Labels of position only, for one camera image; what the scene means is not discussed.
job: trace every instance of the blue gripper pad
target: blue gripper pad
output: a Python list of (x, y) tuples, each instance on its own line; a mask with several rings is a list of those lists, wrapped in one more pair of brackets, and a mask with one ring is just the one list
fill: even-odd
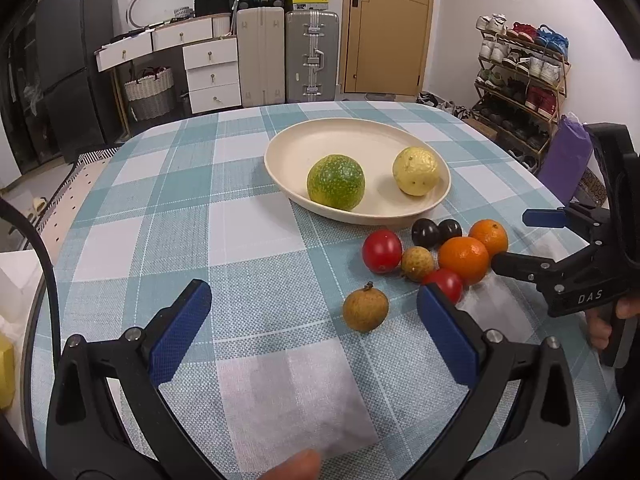
[(558, 209), (527, 209), (522, 214), (522, 223), (528, 227), (566, 227), (564, 208)]
[(170, 308), (174, 307), (179, 308), (179, 311), (149, 352), (149, 378), (156, 388), (174, 378), (175, 371), (209, 315), (211, 310), (209, 284), (199, 282), (190, 295), (183, 298), (181, 294)]
[(438, 298), (429, 287), (421, 286), (417, 298), (418, 316), (436, 343), (454, 380), (458, 384), (473, 388), (478, 380), (478, 353), (447, 312), (442, 304), (443, 299), (448, 301), (444, 295)]

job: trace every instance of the beige plate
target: beige plate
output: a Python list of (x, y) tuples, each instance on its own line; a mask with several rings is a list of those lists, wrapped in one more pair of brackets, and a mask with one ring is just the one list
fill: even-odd
[[(398, 153), (410, 146), (427, 148), (438, 161), (440, 181), (425, 196), (413, 197), (400, 191), (391, 173)], [(364, 171), (364, 197), (351, 211), (312, 202), (306, 192), (306, 176), (311, 167), (334, 153), (350, 156)], [(451, 187), (449, 168), (433, 148), (398, 128), (360, 119), (318, 119), (290, 126), (271, 139), (264, 165), (293, 202), (349, 224), (404, 223), (436, 207)]]

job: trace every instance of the human hand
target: human hand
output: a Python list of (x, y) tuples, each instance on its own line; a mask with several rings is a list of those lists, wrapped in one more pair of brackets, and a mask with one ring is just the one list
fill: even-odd
[(258, 480), (318, 480), (320, 455), (313, 449), (305, 449), (269, 469)]
[[(598, 317), (597, 308), (591, 308), (585, 314), (591, 344), (598, 350), (604, 350), (609, 344), (611, 325)], [(616, 316), (620, 319), (629, 319), (638, 314), (640, 314), (640, 296), (627, 296), (618, 300)]]

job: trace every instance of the red sneaker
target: red sneaker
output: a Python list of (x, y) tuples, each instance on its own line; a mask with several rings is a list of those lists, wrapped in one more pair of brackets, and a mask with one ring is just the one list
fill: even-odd
[(533, 43), (538, 36), (538, 30), (532, 25), (515, 22), (513, 23), (513, 28), (507, 30), (507, 36)]
[(525, 101), (525, 106), (530, 110), (538, 111), (538, 107), (542, 102), (543, 96), (540, 93), (542, 88), (537, 86), (530, 86), (529, 91), (527, 92), (527, 100)]
[(554, 118), (556, 109), (558, 108), (558, 101), (556, 100), (556, 96), (549, 90), (545, 90), (542, 88), (538, 89), (538, 93), (541, 97), (540, 104), (538, 105), (538, 113), (545, 119), (550, 121)]

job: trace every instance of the black refrigerator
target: black refrigerator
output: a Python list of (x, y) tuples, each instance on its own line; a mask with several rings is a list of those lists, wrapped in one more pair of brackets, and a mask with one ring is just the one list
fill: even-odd
[(113, 37), (111, 0), (41, 0), (36, 6), (40, 86), (67, 162), (122, 134), (108, 72), (94, 52)]

